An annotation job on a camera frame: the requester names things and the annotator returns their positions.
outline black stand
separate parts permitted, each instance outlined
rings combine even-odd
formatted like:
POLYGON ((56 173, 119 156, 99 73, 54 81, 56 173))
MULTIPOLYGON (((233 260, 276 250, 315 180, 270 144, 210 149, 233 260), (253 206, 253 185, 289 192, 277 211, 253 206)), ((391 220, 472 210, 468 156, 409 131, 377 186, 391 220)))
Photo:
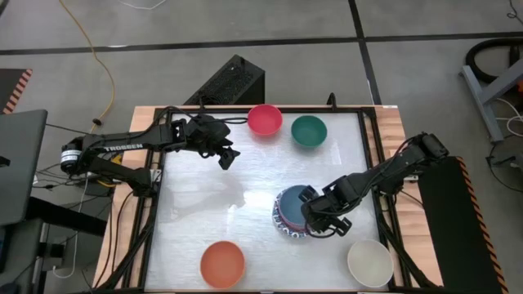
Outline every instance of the black stand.
POLYGON ((104 236, 105 226, 107 225, 106 221, 94 216, 74 212, 35 197, 29 198, 25 218, 27 220, 39 218, 51 225, 59 225, 101 237, 104 236))

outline black box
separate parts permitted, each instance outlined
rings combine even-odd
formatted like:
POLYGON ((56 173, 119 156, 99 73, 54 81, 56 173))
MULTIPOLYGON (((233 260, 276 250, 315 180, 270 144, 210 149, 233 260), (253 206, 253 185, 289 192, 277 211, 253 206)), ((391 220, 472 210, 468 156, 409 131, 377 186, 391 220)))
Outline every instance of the black box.
POLYGON ((265 103, 265 70, 234 55, 184 105, 265 103))

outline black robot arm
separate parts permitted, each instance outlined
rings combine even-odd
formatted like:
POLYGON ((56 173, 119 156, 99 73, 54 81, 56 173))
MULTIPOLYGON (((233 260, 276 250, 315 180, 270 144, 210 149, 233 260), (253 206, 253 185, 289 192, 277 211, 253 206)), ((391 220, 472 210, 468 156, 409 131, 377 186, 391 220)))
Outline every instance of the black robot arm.
POLYGON ((396 194, 402 189, 406 176, 422 172, 448 154, 434 135, 422 133, 405 141, 393 157, 376 167, 338 178, 322 189, 323 196, 316 197, 314 189, 307 187, 300 195, 307 228, 320 233, 333 230, 344 236, 351 222, 337 217, 356 208, 371 189, 396 194))
POLYGON ((151 125, 145 131, 110 135, 85 135, 74 138, 62 146, 61 170, 70 176, 94 172, 101 176, 127 182, 135 195, 150 197, 156 191, 151 184, 150 170, 140 167, 131 169, 100 158, 99 154, 114 151, 148 149, 172 152, 195 151, 202 158, 214 155, 218 163, 227 170, 239 155, 227 140, 230 129, 221 120, 210 115, 199 114, 191 118, 151 125))

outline table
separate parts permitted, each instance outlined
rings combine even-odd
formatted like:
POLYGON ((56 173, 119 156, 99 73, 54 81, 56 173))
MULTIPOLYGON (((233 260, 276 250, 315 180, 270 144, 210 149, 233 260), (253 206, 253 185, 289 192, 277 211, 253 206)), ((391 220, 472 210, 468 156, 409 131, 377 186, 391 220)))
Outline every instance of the table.
MULTIPOLYGON (((245 109, 252 106, 243 105, 220 105, 220 106, 208 106, 208 109, 223 108, 223 109, 245 109)), ((329 105, 279 105, 280 108, 310 108, 311 112, 313 109, 327 109, 329 105)), ((361 108, 368 107, 366 105, 339 105, 338 108, 361 108)), ((405 140, 405 133, 403 125, 400 119, 400 113, 395 106, 371 106, 374 108, 376 119, 378 122, 378 129, 380 132, 382 151, 386 158, 389 158, 394 154, 396 149, 405 140)), ((138 106, 135 108, 135 112, 132 118, 130 131, 142 131, 145 130, 153 121, 154 111, 162 106, 138 106)), ((195 109, 196 106, 184 106, 183 109, 195 109)), ((367 134, 369 136, 370 150, 374 164, 378 163, 378 147, 373 143, 374 132, 370 126, 370 123, 366 123, 367 134)), ((123 156, 123 165, 131 168, 143 167, 147 156, 146 150, 133 150, 127 151, 123 156)), ((156 154, 152 162, 156 162, 159 157, 156 154)), ((120 185, 114 193, 114 205, 112 210, 111 222, 113 228, 117 224, 117 215, 122 210, 120 216, 120 224, 118 231, 118 246, 116 248, 115 263, 118 264, 124 257, 125 253, 129 248, 129 242, 131 240, 131 234, 134 226, 134 219, 136 215, 136 209, 138 204, 138 198, 130 198, 125 207, 122 209, 122 203, 127 194, 131 191, 128 185, 120 185)), ((416 184, 405 184, 405 191, 412 194, 414 197, 421 201, 418 187, 416 184)), ((387 208, 385 203, 382 204, 383 208, 387 208)), ((424 211, 420 208, 416 202, 403 197, 398 197, 396 204, 397 218, 400 225, 400 230, 403 236, 403 242, 406 251, 411 255, 413 260, 416 262, 418 267, 425 273, 425 275, 434 283, 441 285, 441 275, 436 260, 436 254, 432 245, 431 235, 428 229, 427 219, 424 211)), ((142 215, 142 219, 147 217, 147 211, 142 215)), ((110 230, 105 231, 104 242, 101 248, 101 254, 98 260, 98 266, 96 267, 96 273, 94 281, 97 281, 101 277, 101 283, 103 283, 109 276, 110 270, 106 270, 103 275, 105 261, 109 254, 108 269, 112 267, 114 248, 109 250, 109 235, 110 230)), ((115 230, 113 229, 112 239, 116 238, 115 230)), ((140 271, 142 266, 142 249, 136 255, 134 264, 132 267, 129 286, 137 287, 142 284, 140 280, 140 271)), ((404 281, 401 278, 401 271, 399 262, 395 258, 395 279, 397 285, 403 285, 404 281)))

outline black metal frame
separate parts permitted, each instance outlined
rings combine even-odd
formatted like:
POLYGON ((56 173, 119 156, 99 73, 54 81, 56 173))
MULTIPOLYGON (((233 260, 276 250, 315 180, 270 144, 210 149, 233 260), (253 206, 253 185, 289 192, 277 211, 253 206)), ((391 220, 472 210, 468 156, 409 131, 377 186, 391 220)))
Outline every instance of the black metal frame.
MULTIPOLYGON (((371 122, 371 128, 373 130, 374 141, 375 141, 374 144, 377 146, 377 150, 378 150, 378 160, 379 160, 379 162, 384 161, 385 160, 385 156, 384 156, 383 150, 382 150, 382 142, 381 142, 381 137, 379 135, 378 121, 377 121, 376 112, 374 110, 374 107, 338 108, 338 106, 336 104, 336 97, 333 94, 331 94, 331 96, 329 97, 328 103, 330 105, 332 105, 332 107, 330 107, 330 108, 305 108, 305 107, 304 108, 300 108, 300 107, 296 107, 296 108, 282 108, 280 110, 282 111, 282 113, 295 113, 295 114, 305 114, 305 113, 313 113, 313 114, 350 113, 350 114, 356 114, 358 116, 358 122, 360 124, 360 133, 361 133, 361 139, 362 139, 363 147, 364 147, 365 162, 367 164, 367 168, 371 168, 373 166, 373 159, 372 159, 372 155, 371 155, 371 151, 370 151, 369 138, 367 136, 367 128, 366 128, 367 126, 366 126, 366 123, 365 123, 365 120, 364 120, 365 116, 367 116, 369 118, 370 122, 371 122)), ((206 113, 206 114, 246 114, 249 110, 250 110, 250 108, 244 108, 244 109, 229 109, 229 108, 223 108, 223 109, 191 109, 191 110, 185 109, 185 111, 187 113, 203 112, 203 113, 206 113)), ((155 118, 159 115, 160 111, 161 111, 161 108, 156 109, 156 111, 154 113, 154 117, 155 118)), ((167 120, 168 121, 172 120, 173 114, 179 114, 179 113, 180 112, 176 111, 176 110, 168 111, 167 120)), ((146 157, 146 160, 145 160, 145 166, 148 167, 148 168, 151 168, 151 166, 153 164, 153 154, 154 153, 152 151, 148 152, 148 154, 147 154, 147 157, 146 157)), ((165 159, 165 153, 160 153, 159 169, 163 169, 164 159, 165 159)), ((377 193, 373 192, 374 210, 375 210, 375 213, 377 215, 382 213, 382 207, 381 207, 381 203, 379 201, 379 197, 380 196, 377 193)), ((156 205, 157 204, 157 199, 153 199, 152 201, 153 202, 152 202, 151 207, 150 207, 150 214, 154 214, 155 215, 156 214, 156 209, 157 209, 157 205, 156 205)), ((388 205, 389 205, 389 211, 391 213, 392 229, 393 229, 394 233, 396 234, 396 237, 398 238, 398 240, 401 242, 400 225, 399 225, 399 221, 397 219, 395 206, 393 205, 391 198, 389 198, 387 201, 388 201, 388 205)), ((136 237, 139 234, 139 230, 140 230, 140 227, 142 225, 141 221, 143 219, 144 208, 145 208, 145 199, 144 198, 140 198, 138 200, 138 205, 137 205, 137 208, 136 208, 136 215, 135 215, 135 219, 134 219, 134 224, 133 224, 133 229, 132 229, 132 236, 131 236, 131 241, 130 241, 131 243, 134 243, 136 241, 136 237)), ((388 247, 387 239, 385 238, 385 235, 380 230, 378 230, 378 236, 379 236, 380 242, 383 245, 385 245, 386 247, 388 247)), ((153 238, 153 234, 151 234, 147 238, 147 240, 145 241, 145 244, 144 244, 144 251, 143 251, 144 253, 143 253, 142 260, 141 260, 141 268, 140 268, 140 275, 139 275, 139 281, 138 281, 138 288, 142 288, 142 289, 145 288, 145 276, 146 276, 147 268, 148 268, 148 265, 149 265, 150 247, 151 247, 151 243, 152 243, 152 238, 153 238)), ((411 287, 409 271, 405 267, 405 264, 403 263, 402 260, 399 260, 399 262, 400 262, 402 278, 404 280, 404 285, 406 287, 411 287)), ((130 286, 129 283, 130 283, 130 280, 131 280, 131 272, 132 272, 132 267, 127 269, 126 273, 124 274, 122 288, 126 288, 126 287, 130 286)), ((396 283, 395 283, 395 279, 394 278, 392 278, 391 281, 388 283, 388 287, 390 289, 396 288, 396 283)))

